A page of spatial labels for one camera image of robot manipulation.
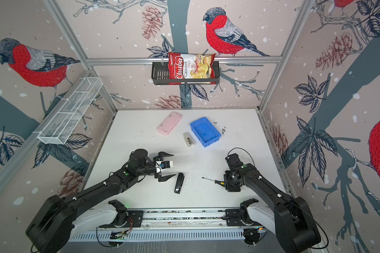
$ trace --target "blue plastic bin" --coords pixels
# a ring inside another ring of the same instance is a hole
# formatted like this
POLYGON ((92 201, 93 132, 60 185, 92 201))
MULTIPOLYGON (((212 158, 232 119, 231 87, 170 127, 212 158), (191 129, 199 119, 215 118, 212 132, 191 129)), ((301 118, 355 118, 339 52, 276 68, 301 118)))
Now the blue plastic bin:
POLYGON ((203 144, 203 147, 213 144, 221 137, 220 132, 218 132, 206 117, 193 121, 190 123, 190 126, 193 133, 197 136, 197 139, 203 144))

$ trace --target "white tabletop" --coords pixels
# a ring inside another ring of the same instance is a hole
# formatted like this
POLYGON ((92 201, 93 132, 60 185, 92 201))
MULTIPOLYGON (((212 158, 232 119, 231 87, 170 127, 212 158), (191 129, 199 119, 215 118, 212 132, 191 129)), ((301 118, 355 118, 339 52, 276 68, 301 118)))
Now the white tabletop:
MULTIPOLYGON (((201 178, 203 176, 223 181, 225 170, 229 170, 225 157, 234 147, 247 150, 262 175, 284 191, 254 109, 118 111, 86 188, 106 179, 111 171, 120 169, 135 149, 146 149, 148 153, 164 151, 174 155, 165 158, 174 161, 174 167, 163 171, 162 176, 179 172, 184 174, 180 194, 174 193, 177 176, 166 182, 158 182, 154 176, 146 176, 142 182, 106 201, 116 199, 128 208, 135 209, 239 207, 245 200, 260 198, 246 186, 242 186, 240 192, 227 192, 224 187, 201 178), (183 118, 169 135, 158 133, 156 128, 172 111, 182 114, 183 118), (190 123, 201 117, 207 117, 219 132, 225 129, 218 142, 206 148, 190 128, 190 123), (187 147, 183 137, 185 132, 190 134, 195 145, 187 147)), ((234 152, 244 164, 252 163, 243 150, 235 149, 231 153, 234 152)))

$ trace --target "white mesh basket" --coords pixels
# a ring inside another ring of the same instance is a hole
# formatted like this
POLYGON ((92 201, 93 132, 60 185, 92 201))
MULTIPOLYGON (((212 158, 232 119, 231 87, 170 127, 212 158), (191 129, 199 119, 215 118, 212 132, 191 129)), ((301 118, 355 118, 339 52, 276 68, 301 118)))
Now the white mesh basket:
POLYGON ((102 86, 98 77, 82 78, 76 91, 69 98, 63 98, 65 104, 45 126, 38 139, 45 144, 65 144, 102 86))

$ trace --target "bag of chips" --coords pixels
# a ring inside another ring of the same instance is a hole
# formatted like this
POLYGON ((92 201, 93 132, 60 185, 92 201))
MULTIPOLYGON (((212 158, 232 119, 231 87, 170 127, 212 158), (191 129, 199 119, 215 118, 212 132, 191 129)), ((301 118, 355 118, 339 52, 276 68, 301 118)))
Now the bag of chips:
MULTIPOLYGON (((169 78, 215 78, 212 68, 215 54, 212 55, 191 55, 186 53, 169 52, 169 78)), ((201 82, 204 84, 215 84, 215 82, 201 82)))

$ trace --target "pink pencil case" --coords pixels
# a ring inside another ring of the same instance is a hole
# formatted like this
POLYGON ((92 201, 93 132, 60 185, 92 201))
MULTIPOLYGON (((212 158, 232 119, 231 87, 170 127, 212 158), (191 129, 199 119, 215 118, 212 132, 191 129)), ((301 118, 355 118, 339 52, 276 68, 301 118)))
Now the pink pencil case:
POLYGON ((177 112, 171 112, 169 116, 157 127, 161 134, 168 135, 175 128, 177 123, 182 119, 182 115, 177 112))

